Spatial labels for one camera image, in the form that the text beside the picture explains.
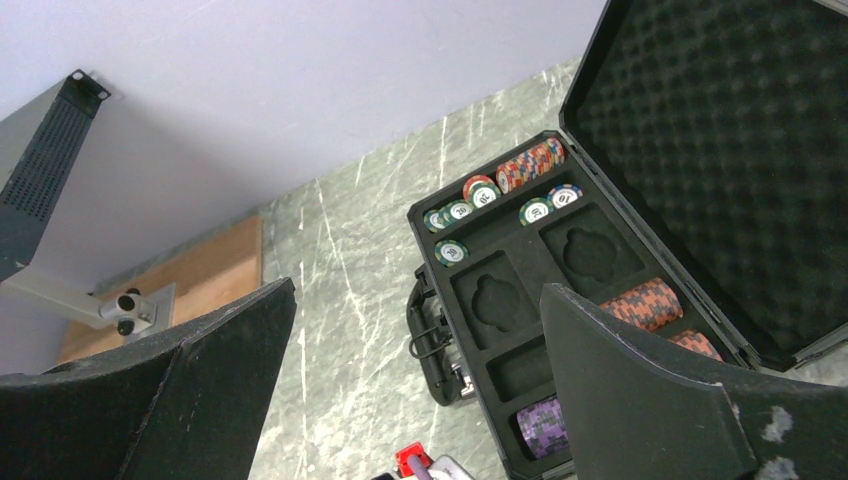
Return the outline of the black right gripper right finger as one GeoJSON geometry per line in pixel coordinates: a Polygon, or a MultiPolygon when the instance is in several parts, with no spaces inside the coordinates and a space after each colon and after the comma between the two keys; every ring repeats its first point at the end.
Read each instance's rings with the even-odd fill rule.
{"type": "Polygon", "coordinates": [[[560,285],[540,313],[581,479],[843,479],[847,391],[686,350],[560,285]]]}

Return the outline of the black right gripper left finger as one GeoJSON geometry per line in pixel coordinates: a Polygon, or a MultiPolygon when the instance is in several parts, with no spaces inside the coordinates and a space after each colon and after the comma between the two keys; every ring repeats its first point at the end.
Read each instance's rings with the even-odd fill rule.
{"type": "Polygon", "coordinates": [[[1,379],[5,479],[245,479],[296,313],[279,279],[216,311],[1,379]]]}

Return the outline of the purple chip stack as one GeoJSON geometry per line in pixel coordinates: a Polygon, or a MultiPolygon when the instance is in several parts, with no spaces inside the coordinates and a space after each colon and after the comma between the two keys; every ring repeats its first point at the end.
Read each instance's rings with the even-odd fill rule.
{"type": "Polygon", "coordinates": [[[561,406],[556,396],[547,397],[519,410],[516,422],[534,459],[566,450],[570,446],[561,406]]]}

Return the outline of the orange chip stack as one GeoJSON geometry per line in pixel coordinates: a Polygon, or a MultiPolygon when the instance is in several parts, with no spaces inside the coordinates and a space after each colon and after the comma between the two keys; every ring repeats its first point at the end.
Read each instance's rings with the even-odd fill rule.
{"type": "Polygon", "coordinates": [[[701,332],[688,329],[670,338],[670,341],[689,351],[723,362],[717,348],[701,332]]]}
{"type": "Polygon", "coordinates": [[[684,315],[676,293],[659,277],[604,302],[600,308],[619,320],[648,332],[654,332],[684,315]]]}

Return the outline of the black poker case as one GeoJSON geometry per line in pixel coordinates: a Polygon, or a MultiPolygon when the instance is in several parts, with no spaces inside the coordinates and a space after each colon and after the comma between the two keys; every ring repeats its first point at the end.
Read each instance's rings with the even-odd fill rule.
{"type": "Polygon", "coordinates": [[[548,284],[600,308],[659,277],[684,315],[643,331],[696,330],[788,379],[847,342],[847,5],[610,1],[558,129],[407,218],[411,349],[441,404],[473,386],[511,479],[576,474],[570,446],[534,459],[516,422],[558,398],[548,284]],[[497,167],[549,138],[565,163],[502,194],[497,167]]]}

